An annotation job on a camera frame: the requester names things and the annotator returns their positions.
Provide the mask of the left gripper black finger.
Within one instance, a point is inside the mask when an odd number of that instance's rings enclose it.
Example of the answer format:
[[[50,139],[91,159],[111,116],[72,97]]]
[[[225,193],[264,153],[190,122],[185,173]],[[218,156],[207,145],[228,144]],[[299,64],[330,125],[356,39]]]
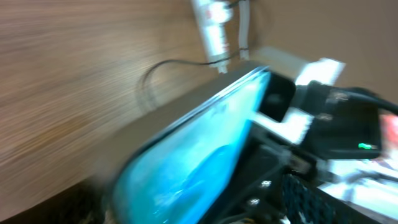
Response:
[[[200,223],[254,223],[283,211],[282,179],[307,174],[311,164],[298,147],[258,124],[249,132],[233,176]]]

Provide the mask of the turquoise screen Galaxy smartphone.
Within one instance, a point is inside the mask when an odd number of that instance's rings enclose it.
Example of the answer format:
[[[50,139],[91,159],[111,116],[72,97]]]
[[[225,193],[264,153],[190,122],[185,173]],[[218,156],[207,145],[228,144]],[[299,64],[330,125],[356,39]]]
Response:
[[[121,131],[109,188],[115,222],[198,223],[231,179],[270,76],[244,65]]]

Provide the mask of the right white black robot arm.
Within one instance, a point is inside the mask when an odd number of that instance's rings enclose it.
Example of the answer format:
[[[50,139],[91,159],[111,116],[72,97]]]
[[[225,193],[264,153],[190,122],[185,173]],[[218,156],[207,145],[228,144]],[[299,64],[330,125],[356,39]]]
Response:
[[[343,62],[267,59],[271,72],[255,122],[266,132],[322,160],[375,159],[382,154],[382,110],[397,105],[358,87],[334,84]]]

